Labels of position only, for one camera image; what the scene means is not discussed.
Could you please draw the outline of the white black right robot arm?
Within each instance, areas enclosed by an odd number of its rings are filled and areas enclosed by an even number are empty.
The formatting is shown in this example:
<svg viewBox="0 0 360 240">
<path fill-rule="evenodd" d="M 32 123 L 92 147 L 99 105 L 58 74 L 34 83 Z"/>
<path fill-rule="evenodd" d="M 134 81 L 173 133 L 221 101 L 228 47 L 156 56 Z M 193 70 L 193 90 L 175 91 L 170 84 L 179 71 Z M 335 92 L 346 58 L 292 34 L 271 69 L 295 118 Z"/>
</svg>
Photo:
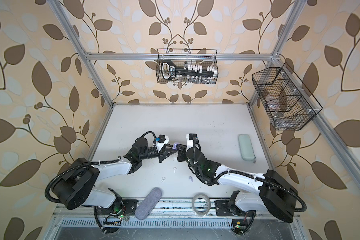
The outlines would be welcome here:
<svg viewBox="0 0 360 240">
<path fill-rule="evenodd" d="M 177 144 L 178 160 L 187 162 L 196 178 L 206 186 L 227 185 L 237 188 L 231 196 L 231 213 L 268 211 L 273 217 L 291 223 L 295 213 L 307 210 L 307 204 L 276 171 L 247 173 L 208 160 L 195 141 Z"/>
</svg>

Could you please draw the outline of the purple earbud charging case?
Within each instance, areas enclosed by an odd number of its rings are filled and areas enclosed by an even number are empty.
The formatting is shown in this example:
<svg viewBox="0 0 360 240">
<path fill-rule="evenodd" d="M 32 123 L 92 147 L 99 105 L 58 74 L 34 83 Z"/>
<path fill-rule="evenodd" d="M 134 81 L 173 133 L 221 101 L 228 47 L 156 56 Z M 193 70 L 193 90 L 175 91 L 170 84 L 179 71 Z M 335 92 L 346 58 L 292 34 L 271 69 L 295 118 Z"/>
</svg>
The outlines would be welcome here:
<svg viewBox="0 0 360 240">
<path fill-rule="evenodd" d="M 180 147 L 180 143 L 174 143 L 173 144 L 173 149 L 177 150 Z"/>
</svg>

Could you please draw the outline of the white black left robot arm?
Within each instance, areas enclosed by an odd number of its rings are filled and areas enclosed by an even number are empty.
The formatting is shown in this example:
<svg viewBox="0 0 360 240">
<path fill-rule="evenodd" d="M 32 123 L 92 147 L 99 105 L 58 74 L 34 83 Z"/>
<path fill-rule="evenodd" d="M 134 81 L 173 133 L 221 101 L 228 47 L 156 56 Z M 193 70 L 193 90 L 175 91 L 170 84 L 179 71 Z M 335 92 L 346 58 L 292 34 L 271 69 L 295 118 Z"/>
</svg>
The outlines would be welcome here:
<svg viewBox="0 0 360 240">
<path fill-rule="evenodd" d="M 108 209 L 118 205 L 122 197 L 111 188 L 98 187 L 100 180 L 133 174 L 143 165 L 143 160 L 157 158 L 162 162 L 177 152 L 178 145 L 171 145 L 168 136 L 147 133 L 153 136 L 152 146 L 148 145 L 148 140 L 142 135 L 124 156 L 116 160 L 89 162 L 85 158 L 77 159 L 47 184 L 46 199 L 63 204 L 68 210 L 80 206 Z"/>
</svg>

